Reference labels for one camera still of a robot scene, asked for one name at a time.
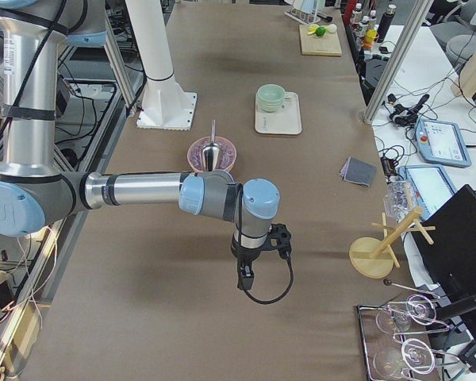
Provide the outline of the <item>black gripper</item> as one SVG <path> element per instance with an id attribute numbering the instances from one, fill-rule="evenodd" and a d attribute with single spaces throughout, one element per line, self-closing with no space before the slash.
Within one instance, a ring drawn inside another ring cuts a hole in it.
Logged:
<path id="1" fill-rule="evenodd" d="M 242 291 L 249 291 L 254 282 L 254 272 L 252 270 L 252 263 L 256 260 L 261 252 L 270 251 L 272 246 L 268 242 L 264 242 L 258 248 L 247 248 L 240 244 L 238 240 L 233 237 L 231 242 L 232 254 L 237 259 L 237 287 Z"/>

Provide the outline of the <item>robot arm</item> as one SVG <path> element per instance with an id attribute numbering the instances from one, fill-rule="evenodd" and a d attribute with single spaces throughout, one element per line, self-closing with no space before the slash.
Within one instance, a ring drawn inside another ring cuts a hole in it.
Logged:
<path id="1" fill-rule="evenodd" d="M 290 234 L 274 223 L 277 187 L 207 174 L 60 171 L 54 165 L 57 56 L 61 44 L 102 46 L 101 1 L 0 1 L 4 36 L 4 153 L 0 163 L 0 234 L 21 237 L 83 210 L 175 202 L 187 213 L 230 221 L 238 286 L 251 288 L 264 251 L 290 258 Z"/>

